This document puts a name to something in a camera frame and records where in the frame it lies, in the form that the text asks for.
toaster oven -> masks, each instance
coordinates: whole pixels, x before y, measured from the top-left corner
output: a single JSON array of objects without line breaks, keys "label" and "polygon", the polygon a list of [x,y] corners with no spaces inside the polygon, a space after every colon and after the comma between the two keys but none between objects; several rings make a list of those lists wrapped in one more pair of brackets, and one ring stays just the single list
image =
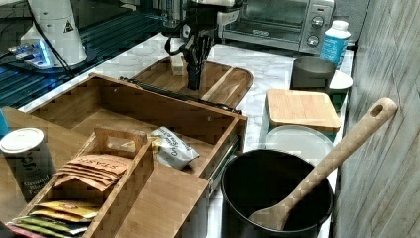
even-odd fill
[{"label": "toaster oven", "polygon": [[244,0],[238,20],[218,36],[317,55],[333,10],[334,0]]}]

countertop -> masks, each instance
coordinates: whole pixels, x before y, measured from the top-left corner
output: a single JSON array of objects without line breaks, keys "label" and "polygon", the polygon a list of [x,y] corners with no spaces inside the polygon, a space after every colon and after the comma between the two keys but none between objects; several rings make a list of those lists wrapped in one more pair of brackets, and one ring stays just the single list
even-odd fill
[{"label": "countertop", "polygon": [[[119,78],[120,76],[131,78],[156,61],[168,56],[164,49],[165,41],[166,37],[164,35],[157,34],[118,56],[90,69],[88,72],[58,87],[54,91],[26,104],[19,108],[19,110],[23,112],[31,111],[33,108],[56,95],[63,93],[74,85],[84,82],[90,72],[96,72],[114,78]],[[180,44],[181,39],[172,40],[173,49]],[[290,52],[288,52],[288,56],[285,56],[280,50],[265,50],[261,52],[230,45],[216,45],[212,48],[207,60],[246,69],[254,76],[252,87],[237,106],[237,109],[242,110],[243,115],[248,117],[246,135],[244,138],[244,152],[263,148],[260,132],[263,127],[266,92],[271,88],[289,88],[293,60],[297,56],[298,54],[290,55]],[[341,67],[342,72],[350,74],[352,59],[353,52],[346,51]],[[344,110],[342,110],[339,117],[343,124]],[[336,136],[335,143],[340,140],[341,135],[342,131]],[[332,173],[328,179],[332,188],[334,188],[336,172]],[[220,189],[218,189],[213,193],[212,197],[210,197],[207,238],[220,237],[222,201],[223,196]],[[330,220],[327,220],[321,228],[319,237],[328,237],[329,227]]]}]

white plate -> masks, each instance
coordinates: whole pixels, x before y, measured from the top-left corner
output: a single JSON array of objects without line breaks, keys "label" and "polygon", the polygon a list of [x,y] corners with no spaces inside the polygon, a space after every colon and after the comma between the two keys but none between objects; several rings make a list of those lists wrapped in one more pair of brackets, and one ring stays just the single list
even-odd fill
[{"label": "white plate", "polygon": [[266,137],[266,148],[299,156],[316,166],[333,149],[324,134],[304,126],[280,126]]},{"label": "white plate", "polygon": [[331,89],[347,89],[353,85],[353,80],[351,77],[345,73],[336,70],[334,73],[333,80],[331,81]]}]

toaster oven control knob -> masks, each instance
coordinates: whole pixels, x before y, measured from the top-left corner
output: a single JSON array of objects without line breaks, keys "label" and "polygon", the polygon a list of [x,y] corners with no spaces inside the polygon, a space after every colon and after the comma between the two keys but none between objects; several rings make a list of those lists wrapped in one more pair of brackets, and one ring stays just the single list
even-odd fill
[{"label": "toaster oven control knob", "polygon": [[318,16],[312,19],[312,27],[322,28],[323,25],[324,25],[324,19],[322,17]]},{"label": "toaster oven control knob", "polygon": [[308,38],[308,45],[310,47],[317,47],[319,43],[319,38],[317,36],[310,36]]}]

wooden spoon handle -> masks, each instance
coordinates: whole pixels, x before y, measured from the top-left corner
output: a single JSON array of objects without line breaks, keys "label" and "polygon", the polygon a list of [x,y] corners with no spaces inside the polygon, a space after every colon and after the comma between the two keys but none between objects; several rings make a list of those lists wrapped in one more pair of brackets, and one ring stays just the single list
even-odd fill
[{"label": "wooden spoon handle", "polygon": [[379,99],[353,129],[312,170],[300,185],[284,200],[293,207],[324,178],[349,157],[363,142],[379,129],[397,110],[389,98]]}]

